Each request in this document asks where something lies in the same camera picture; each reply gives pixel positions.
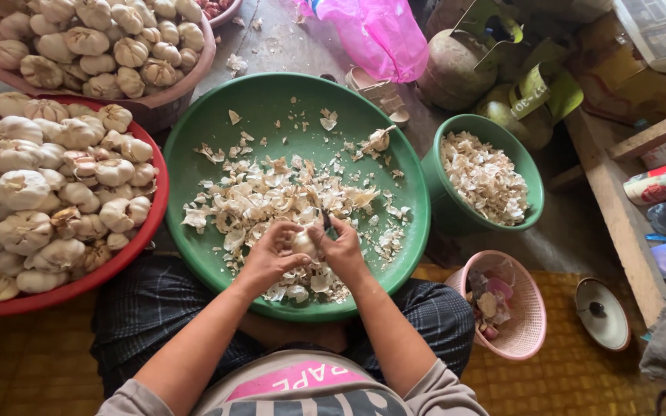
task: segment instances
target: green tray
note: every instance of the green tray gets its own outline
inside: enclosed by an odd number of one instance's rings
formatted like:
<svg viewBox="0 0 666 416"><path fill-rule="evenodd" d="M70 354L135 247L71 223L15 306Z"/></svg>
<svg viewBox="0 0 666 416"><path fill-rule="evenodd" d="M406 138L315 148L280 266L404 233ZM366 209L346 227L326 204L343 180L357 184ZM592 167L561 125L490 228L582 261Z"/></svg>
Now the green tray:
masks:
<svg viewBox="0 0 666 416"><path fill-rule="evenodd" d="M326 131L320 125L320 109L327 108L338 112L338 125ZM232 109L243 119L235 126L231 125L228 110ZM291 121L287 116L298 117ZM276 120L281 128L274 126ZM310 126L304 133L301 121L308 121ZM376 129L383 129L392 123L374 104L358 94L340 85L314 76L271 72L247 75L227 82L210 90L200 97L171 131L168 142L163 148L166 165L170 177L169 205L166 209L166 225L176 245L195 275L214 291L222 291L231 282L230 274L222 252L214 252L213 247L222 247L224 235L209 223L204 234L188 225L180 225L184 218L182 206L194 200L197 193L203 190L199 185L202 179L218 182L224 176L221 165L213 165L204 156L192 151L204 142L217 150L222 148L227 154L230 146L236 146L241 138L241 131L246 131L256 140L250 142L253 152L245 156L263 160L266 155L271 158L287 156L287 163L293 154L316 162L328 163L343 148L344 138L358 143L366 140ZM262 137L267 137L268 145L259 144ZM282 137L287 137L287 144L282 144ZM404 227L405 240L397 259L382 270L382 261L374 247L366 244L362 249L369 248L365 259L372 274L382 283L387 293L392 294L410 277L426 248L431 220L431 207L426 180L420 161L399 129L389 132L390 145L385 155L392 156L389 167L384 165L382 158L372 160L365 156L353 162L347 154L341 152L341 165L345 166L344 184L349 183L348 174L361 171L361 180L356 184L363 187L364 176L375 173L371 185L379 190L391 190L393 205L410 206L408 213L410 225ZM329 138L326 144L324 137ZM389 172L399 169L404 178L392 178ZM384 231L386 219L395 219L385 212L384 197L375 198L372 206L380 217L378 227L370 226L367 220L360 221L359 229L369 231L376 241ZM339 320L356 314L356 304L350 297L341 304L325 302L310 296L308 301L297 305L295 300L270 302L257 298L251 309L262 315L283 320L322 322Z"/></svg>

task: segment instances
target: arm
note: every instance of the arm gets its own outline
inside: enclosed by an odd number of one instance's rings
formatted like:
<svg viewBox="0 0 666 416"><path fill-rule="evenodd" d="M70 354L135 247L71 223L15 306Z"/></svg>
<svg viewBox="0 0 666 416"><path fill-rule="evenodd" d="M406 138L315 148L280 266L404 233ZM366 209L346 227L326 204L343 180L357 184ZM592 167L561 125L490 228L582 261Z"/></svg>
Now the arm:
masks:
<svg viewBox="0 0 666 416"><path fill-rule="evenodd" d="M283 273L311 262L308 255L292 255L282 242L302 230L287 221L273 224L256 242L235 281L135 375L173 414L187 415L195 406L253 300Z"/></svg>
<svg viewBox="0 0 666 416"><path fill-rule="evenodd" d="M356 231L337 218L331 221L338 240L328 238L320 225L308 230L310 238L351 290L387 385L405 397L431 369L436 354L366 267Z"/></svg>

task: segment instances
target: hand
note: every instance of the hand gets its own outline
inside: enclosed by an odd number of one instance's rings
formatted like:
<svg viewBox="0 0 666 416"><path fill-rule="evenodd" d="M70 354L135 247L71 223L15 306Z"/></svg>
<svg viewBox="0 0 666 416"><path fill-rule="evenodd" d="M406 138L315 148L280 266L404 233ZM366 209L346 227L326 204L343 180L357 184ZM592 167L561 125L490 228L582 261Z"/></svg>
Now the hand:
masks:
<svg viewBox="0 0 666 416"><path fill-rule="evenodd" d="M371 275L364 263L359 247L359 236L351 226L331 215L331 223L338 233L338 240L331 240L321 223L307 229L307 234L318 249L326 256L326 262L333 272L347 285L355 283L363 276Z"/></svg>
<svg viewBox="0 0 666 416"><path fill-rule="evenodd" d="M277 221L269 227L246 256L243 269L233 283L244 287L244 291L257 298L277 283L284 273L312 262L307 254L292 254L291 238L304 231L291 221Z"/></svg>

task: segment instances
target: beige sandal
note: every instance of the beige sandal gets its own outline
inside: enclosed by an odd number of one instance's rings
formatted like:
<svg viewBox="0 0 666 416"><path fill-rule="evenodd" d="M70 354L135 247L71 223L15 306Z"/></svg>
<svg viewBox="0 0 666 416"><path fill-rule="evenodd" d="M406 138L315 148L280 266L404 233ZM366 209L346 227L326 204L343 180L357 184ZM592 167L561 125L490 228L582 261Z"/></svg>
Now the beige sandal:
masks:
<svg viewBox="0 0 666 416"><path fill-rule="evenodd" d="M408 125L410 114L405 110L405 103L391 81L377 81L362 67L353 67L346 74L346 86L374 103L399 128Z"/></svg>

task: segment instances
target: woven plastic basket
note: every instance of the woven plastic basket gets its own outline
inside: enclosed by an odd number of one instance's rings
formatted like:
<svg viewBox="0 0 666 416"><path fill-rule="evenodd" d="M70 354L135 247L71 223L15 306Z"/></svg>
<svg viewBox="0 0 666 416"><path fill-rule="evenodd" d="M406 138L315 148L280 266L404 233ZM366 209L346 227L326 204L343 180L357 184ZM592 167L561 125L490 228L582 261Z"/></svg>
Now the woven plastic basket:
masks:
<svg viewBox="0 0 666 416"><path fill-rule="evenodd" d="M493 341L487 341L476 332L474 342L509 360L527 360L539 352L546 337L546 308L528 271L511 256L487 250L473 255L464 268L446 280L446 284L466 297L466 276L470 270L495 270L501 277L515 275L513 297L508 301L511 318L499 326L500 333Z"/></svg>

